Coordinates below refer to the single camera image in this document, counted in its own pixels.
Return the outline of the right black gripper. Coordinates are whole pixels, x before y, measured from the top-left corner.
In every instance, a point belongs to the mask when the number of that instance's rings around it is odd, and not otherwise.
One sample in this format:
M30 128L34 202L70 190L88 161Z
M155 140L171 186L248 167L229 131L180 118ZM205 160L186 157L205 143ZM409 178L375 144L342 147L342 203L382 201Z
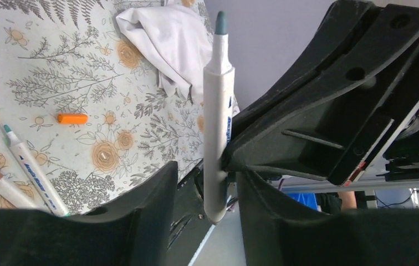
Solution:
M419 169L419 8L335 1L287 72L235 116L227 172L354 182Z

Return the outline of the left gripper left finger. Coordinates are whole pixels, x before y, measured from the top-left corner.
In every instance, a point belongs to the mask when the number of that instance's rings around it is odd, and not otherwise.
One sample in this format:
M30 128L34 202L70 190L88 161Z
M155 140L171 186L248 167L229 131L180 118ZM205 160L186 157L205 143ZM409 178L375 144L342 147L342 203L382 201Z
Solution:
M178 165L83 215L0 209L0 265L164 265Z

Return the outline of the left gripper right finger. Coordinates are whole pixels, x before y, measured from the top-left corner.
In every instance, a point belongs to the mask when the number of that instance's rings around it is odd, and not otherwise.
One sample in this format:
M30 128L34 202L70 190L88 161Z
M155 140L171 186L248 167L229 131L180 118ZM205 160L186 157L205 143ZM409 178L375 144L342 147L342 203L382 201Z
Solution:
M419 209L326 214L236 174L248 265L419 265Z

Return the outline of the white pen with label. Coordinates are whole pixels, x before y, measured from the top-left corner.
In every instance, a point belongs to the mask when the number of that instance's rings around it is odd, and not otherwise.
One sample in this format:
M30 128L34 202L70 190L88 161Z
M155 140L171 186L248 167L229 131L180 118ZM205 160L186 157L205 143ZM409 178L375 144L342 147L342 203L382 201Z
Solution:
M226 213L227 174L222 170L222 155L231 140L234 108L235 68L228 56L228 23L219 11L215 23L212 55L203 70L204 211L212 224L218 224Z

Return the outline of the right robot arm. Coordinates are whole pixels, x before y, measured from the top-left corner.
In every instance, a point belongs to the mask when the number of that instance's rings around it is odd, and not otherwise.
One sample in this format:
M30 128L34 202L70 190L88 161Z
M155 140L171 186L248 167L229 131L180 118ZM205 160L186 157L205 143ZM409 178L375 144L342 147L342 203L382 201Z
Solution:
M379 157L419 177L419 8L336 1L287 72L235 116L222 168L346 186Z

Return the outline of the white pen teal tip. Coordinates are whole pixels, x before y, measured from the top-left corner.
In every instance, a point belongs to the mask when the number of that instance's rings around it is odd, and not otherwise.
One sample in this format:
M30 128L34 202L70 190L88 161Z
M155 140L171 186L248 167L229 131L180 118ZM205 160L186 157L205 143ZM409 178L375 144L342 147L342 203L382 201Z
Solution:
M59 217L70 216L68 207L41 169L26 142L22 141L8 125L3 125L3 128L11 153L27 177L33 182L37 192L49 210Z

